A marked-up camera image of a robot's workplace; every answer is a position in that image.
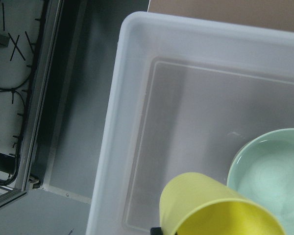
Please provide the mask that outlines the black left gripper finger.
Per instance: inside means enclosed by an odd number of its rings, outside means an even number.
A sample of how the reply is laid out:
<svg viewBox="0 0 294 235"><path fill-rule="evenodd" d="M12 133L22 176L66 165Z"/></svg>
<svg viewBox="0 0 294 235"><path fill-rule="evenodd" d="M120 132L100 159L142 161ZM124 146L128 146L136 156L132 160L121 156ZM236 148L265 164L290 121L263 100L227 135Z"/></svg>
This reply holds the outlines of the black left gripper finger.
<svg viewBox="0 0 294 235"><path fill-rule="evenodd" d="M162 235L161 227L153 227L150 229L150 235Z"/></svg>

